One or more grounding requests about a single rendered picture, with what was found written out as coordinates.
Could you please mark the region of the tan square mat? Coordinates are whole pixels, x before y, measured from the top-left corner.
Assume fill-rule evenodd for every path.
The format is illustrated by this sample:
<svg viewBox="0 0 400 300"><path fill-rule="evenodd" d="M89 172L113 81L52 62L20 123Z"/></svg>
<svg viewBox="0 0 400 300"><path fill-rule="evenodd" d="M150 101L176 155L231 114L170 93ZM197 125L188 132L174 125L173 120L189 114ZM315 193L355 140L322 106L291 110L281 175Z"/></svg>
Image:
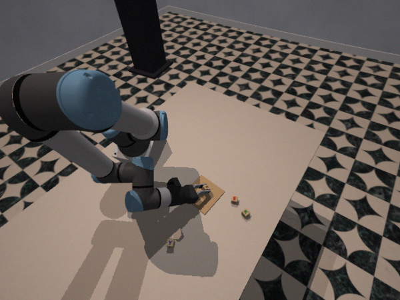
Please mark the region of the tan square mat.
<svg viewBox="0 0 400 300"><path fill-rule="evenodd" d="M217 200L224 194L224 190L222 190L220 187L216 186L214 183L212 183L210 180L205 178L204 176L200 175L193 183L194 184L208 184L210 188L209 194L204 194L204 195L199 195L199 198L196 203L193 203L192 205L196 207L200 212L202 212L204 215L212 208L212 206L217 202Z"/></svg>

